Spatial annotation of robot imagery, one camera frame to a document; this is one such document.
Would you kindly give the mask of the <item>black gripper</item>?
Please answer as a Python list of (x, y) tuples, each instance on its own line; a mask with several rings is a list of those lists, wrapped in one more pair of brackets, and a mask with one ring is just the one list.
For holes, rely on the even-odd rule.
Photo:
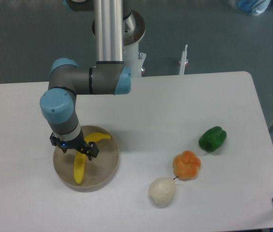
[(50, 135), (50, 142), (52, 146), (58, 147), (62, 150), (63, 153), (66, 153), (69, 149), (74, 149), (79, 151), (81, 154), (84, 154), (88, 157), (89, 160), (96, 158), (99, 153), (99, 148), (95, 142), (85, 142), (83, 132), (79, 134), (72, 140), (62, 140), (59, 137), (55, 136), (55, 133), (52, 132)]

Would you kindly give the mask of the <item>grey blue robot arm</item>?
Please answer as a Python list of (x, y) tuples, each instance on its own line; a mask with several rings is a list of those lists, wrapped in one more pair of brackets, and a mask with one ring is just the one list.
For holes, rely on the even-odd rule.
[(95, 142), (84, 140), (76, 114), (77, 95), (118, 95), (131, 91), (131, 69), (123, 59), (123, 2), (95, 0), (93, 2), (96, 40), (96, 65), (81, 70), (68, 58), (57, 59), (50, 72), (48, 90), (40, 98), (40, 108), (49, 123), (50, 141), (66, 153), (74, 149), (96, 158)]

